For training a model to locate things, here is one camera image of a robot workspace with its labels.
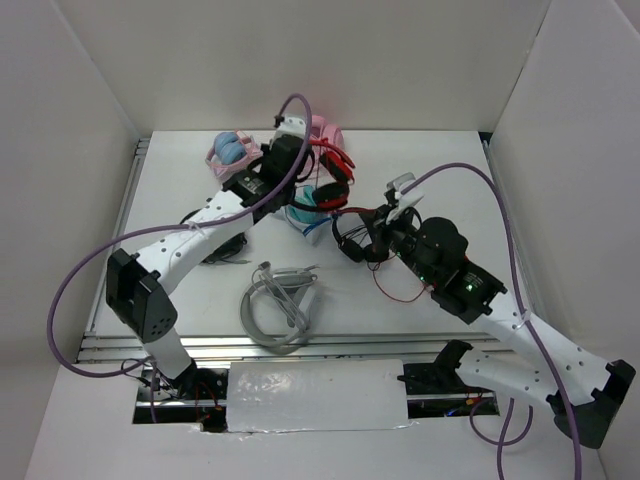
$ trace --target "gray headphones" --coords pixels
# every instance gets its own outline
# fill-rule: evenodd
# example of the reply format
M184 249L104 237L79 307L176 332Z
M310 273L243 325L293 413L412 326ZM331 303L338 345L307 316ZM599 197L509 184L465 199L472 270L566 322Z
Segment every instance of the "gray headphones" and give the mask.
M270 264L265 262L256 272L259 270L269 271L269 267ZM251 285L247 288L240 301L240 321L242 322L242 328L254 342L263 347L273 349L290 345L292 342L304 336L309 329L311 312L319 294L318 287L314 285L318 276L310 271L313 268L315 268L315 266L308 268L282 268L271 271L269 272L270 278L267 284L265 284L264 280L254 281L256 273L254 272ZM273 337L264 333L258 328L253 316L251 297L261 288L266 289L267 287L276 288L275 295L271 294L270 296L274 298L274 301L279 303L281 309L283 309L281 302L292 302L295 304L295 309L298 312L293 319L285 315L289 327L294 327L295 329L284 337Z

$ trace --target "table surface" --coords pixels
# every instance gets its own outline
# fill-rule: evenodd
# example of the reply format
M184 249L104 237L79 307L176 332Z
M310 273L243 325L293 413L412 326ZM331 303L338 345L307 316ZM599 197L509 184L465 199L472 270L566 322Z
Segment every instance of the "table surface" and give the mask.
M155 132L139 181L126 212L125 231L152 225L177 223L188 212L204 205L219 189L219 182L204 164L204 156L219 132ZM258 141L272 132L255 131ZM386 183L411 171L416 176L444 163L466 162L489 174L477 132L345 132L346 150L357 165L351 206L377 207L384 202ZM484 182L466 170L440 173L423 185L425 196L417 209L423 219L451 219L469 240L469 257L511 287L504 227L495 199ZM138 237L123 243L129 252L160 238ZM375 286L366 264L355 264L336 247L330 227L312 246L302 235L271 216L247 232L248 245L237 258L245 265L198 266L189 273L171 299L183 336L243 336L239 321L240 298L257 265L268 260L276 268L319 264L321 302L312 318L314 335L453 334L471 330L423 295L402 304L385 297ZM399 260L383 265L378 279L399 298L412 298L421 285ZM288 329L276 310L258 309L257 322L268 333ZM99 301L95 334L131 337L123 325Z

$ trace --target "black headphones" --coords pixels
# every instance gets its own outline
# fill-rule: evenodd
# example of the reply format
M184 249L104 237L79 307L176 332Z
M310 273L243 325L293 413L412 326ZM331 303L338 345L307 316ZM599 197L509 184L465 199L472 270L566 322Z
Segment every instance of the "black headphones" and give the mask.
M356 263L360 263L363 260L367 261L367 263L384 262L389 258L389 250L383 249L382 251L376 251L374 242L366 247L361 247L360 244L353 239L354 236L363 234L364 230L369 231L369 219L365 218L362 214L358 214L358 216L362 219L364 225L350 230L345 234L340 234L338 231L339 215L333 217L331 232L333 233L333 238L335 238L338 243L338 248L349 257L349 259Z

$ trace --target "white headphones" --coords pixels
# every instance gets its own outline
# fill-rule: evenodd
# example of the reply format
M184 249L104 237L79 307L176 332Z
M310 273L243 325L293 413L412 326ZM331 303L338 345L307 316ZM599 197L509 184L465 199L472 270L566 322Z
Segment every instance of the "white headphones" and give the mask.
M281 268L270 271L269 262L264 262L251 277L251 285L240 301L240 321L247 335L257 344L267 348L279 348L290 345L302 338L309 330L311 314L319 289L315 284L318 276L311 272L315 265L307 268ZM256 273L259 280L254 280ZM264 333L256 324L251 297L260 289L278 303L285 313L287 324L295 328L284 337L273 337Z

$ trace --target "blue headphones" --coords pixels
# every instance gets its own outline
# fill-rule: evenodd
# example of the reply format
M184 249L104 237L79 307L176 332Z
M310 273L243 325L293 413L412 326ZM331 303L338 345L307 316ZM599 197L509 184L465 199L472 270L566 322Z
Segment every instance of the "blue headphones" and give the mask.
M222 132L213 141L213 153L223 165L231 165L247 155L244 145L235 132Z

